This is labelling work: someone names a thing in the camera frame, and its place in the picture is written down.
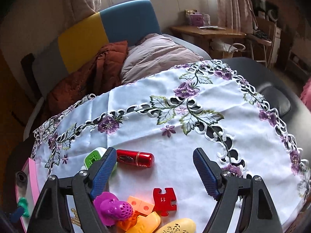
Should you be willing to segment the pink-rimmed white tray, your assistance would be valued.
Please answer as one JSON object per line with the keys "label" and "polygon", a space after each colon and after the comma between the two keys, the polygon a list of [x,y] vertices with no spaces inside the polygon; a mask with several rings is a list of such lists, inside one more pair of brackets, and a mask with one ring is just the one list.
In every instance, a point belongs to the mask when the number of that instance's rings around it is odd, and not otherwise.
{"label": "pink-rimmed white tray", "polygon": [[33,209],[39,197],[35,161],[28,158],[22,170],[15,174],[15,179],[16,201],[19,202],[22,200],[23,203],[27,201],[27,211],[29,216],[21,216],[20,219],[24,232],[27,232]]}

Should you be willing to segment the pale yellow perforated case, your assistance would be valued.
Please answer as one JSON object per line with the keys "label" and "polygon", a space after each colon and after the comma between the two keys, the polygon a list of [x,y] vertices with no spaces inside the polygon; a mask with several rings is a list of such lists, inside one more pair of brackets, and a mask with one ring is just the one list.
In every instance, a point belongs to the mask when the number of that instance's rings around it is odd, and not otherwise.
{"label": "pale yellow perforated case", "polygon": [[171,221],[162,226],[155,233],[195,233],[196,224],[190,218],[182,218]]}

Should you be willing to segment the red metal cylinder case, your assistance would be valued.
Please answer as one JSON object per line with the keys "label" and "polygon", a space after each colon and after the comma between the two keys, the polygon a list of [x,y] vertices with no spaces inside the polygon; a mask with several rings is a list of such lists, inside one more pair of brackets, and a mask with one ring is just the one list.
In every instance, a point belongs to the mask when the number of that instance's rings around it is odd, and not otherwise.
{"label": "red metal cylinder case", "polygon": [[118,149],[116,153],[118,163],[124,163],[131,166],[151,168],[155,161],[155,157],[151,153],[122,149]]}

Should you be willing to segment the green white plastic gadget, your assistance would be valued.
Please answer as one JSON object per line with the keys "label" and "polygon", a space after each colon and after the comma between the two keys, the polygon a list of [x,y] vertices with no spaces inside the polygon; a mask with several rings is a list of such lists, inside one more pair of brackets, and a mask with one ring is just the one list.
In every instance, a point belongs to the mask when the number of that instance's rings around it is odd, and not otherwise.
{"label": "green white plastic gadget", "polygon": [[88,170],[95,161],[98,161],[106,153],[107,149],[104,147],[97,147],[93,149],[84,159],[81,170]]}

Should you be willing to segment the wooden side desk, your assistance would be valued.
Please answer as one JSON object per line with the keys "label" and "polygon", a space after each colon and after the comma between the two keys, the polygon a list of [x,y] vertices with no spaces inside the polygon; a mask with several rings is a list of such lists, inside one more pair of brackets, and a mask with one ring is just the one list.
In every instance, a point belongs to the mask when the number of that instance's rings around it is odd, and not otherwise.
{"label": "wooden side desk", "polygon": [[238,30],[223,28],[222,30],[208,30],[206,28],[198,28],[197,26],[182,25],[171,26],[169,30],[174,37],[183,40],[183,36],[191,36],[195,38],[195,43],[205,51],[209,51],[210,43],[214,39],[238,39],[245,38],[246,34]]}

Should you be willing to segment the orange linked cube blocks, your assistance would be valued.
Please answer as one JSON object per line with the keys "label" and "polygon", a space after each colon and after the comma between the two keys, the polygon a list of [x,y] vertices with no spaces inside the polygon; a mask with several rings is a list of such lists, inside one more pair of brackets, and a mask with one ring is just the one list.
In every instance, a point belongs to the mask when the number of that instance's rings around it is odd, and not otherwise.
{"label": "orange linked cube blocks", "polygon": [[155,207],[154,203],[149,203],[134,196],[129,196],[127,202],[132,206],[132,216],[126,220],[119,220],[116,223],[118,229],[122,229],[123,231],[128,231],[134,227],[137,223],[138,216],[147,216],[151,214]]}

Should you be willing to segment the black leather chair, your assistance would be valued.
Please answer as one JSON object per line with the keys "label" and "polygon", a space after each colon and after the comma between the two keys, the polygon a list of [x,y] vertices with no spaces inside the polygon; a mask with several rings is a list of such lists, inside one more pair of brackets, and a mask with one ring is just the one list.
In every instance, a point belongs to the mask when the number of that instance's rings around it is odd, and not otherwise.
{"label": "black leather chair", "polygon": [[298,96],[271,70],[250,58],[235,57],[222,61],[242,75],[272,108],[278,110],[288,133],[295,136],[298,147],[303,149],[301,157],[310,160],[311,114]]}

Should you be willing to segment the yellow-orange plastic shell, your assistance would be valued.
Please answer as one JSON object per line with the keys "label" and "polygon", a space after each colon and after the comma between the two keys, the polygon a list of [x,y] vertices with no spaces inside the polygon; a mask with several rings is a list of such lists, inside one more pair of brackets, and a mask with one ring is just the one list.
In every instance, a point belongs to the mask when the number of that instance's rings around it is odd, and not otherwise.
{"label": "yellow-orange plastic shell", "polygon": [[136,224],[127,233],[153,233],[161,223],[161,217],[157,212],[147,216],[138,216]]}

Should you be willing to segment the purple box on desk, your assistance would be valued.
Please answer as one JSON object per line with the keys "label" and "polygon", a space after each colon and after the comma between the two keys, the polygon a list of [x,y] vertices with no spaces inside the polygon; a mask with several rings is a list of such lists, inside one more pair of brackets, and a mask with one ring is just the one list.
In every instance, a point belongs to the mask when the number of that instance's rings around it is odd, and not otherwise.
{"label": "purple box on desk", "polygon": [[210,26],[210,15],[197,12],[197,10],[185,10],[186,21],[192,26]]}

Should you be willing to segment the red puzzle piece block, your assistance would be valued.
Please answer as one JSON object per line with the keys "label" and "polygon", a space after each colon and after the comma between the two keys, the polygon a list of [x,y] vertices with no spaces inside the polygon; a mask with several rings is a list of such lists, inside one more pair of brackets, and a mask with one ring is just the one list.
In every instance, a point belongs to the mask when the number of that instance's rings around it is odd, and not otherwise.
{"label": "red puzzle piece block", "polygon": [[153,210],[157,212],[160,216],[169,216],[170,211],[176,211],[176,195],[173,188],[165,188],[163,193],[160,188],[153,189],[153,199],[155,206]]}

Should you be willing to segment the rust orange quilted jacket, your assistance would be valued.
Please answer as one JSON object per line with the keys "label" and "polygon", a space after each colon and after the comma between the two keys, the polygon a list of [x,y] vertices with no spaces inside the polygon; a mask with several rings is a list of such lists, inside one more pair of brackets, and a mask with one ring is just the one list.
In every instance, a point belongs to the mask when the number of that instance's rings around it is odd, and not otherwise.
{"label": "rust orange quilted jacket", "polygon": [[101,95],[121,85],[121,69],[128,55],[128,42],[108,43],[92,60],[61,80],[47,95],[51,115],[69,108],[89,94]]}

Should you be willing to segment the purple perforated plastic toy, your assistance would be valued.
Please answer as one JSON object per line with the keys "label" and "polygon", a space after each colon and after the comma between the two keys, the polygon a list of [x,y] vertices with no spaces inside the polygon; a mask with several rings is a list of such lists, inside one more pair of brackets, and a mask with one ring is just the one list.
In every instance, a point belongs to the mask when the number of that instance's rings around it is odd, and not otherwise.
{"label": "purple perforated plastic toy", "polygon": [[112,226],[119,220],[126,220],[133,215],[132,206],[119,200],[111,192],[103,192],[94,199],[93,205],[96,212],[105,226]]}

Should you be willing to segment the white floral embroidered tablecloth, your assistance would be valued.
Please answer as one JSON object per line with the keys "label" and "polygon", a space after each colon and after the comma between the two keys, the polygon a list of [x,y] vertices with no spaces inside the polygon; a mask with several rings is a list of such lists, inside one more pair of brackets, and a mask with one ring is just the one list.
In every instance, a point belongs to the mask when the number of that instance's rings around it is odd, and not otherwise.
{"label": "white floral embroidered tablecloth", "polygon": [[38,186],[50,175],[75,175],[97,147],[143,151],[151,168],[118,164],[108,189],[120,199],[153,201],[154,188],[173,188],[177,210],[167,223],[190,218],[202,232],[215,207],[193,164],[200,147],[221,168],[263,178],[283,228],[310,195],[310,160],[263,95],[223,61],[203,61],[89,95],[34,132]]}

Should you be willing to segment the yellow blue sofa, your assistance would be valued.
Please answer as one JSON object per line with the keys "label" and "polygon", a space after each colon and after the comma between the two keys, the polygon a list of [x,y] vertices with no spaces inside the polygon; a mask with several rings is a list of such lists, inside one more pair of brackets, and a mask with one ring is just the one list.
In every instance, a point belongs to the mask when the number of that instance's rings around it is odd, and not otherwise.
{"label": "yellow blue sofa", "polygon": [[45,99],[57,83],[93,59],[105,44],[127,41],[133,46],[149,34],[161,34],[151,1],[129,1],[81,20],[39,54],[26,55],[21,65],[35,99]]}

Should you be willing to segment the pale pink pillow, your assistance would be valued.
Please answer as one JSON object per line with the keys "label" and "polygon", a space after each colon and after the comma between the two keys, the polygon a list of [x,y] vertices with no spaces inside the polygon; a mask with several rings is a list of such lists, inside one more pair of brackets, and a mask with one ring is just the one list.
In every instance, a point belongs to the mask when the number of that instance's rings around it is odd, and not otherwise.
{"label": "pale pink pillow", "polygon": [[176,65],[203,61],[204,58],[170,37],[149,34],[129,50],[120,77],[122,84],[168,70]]}

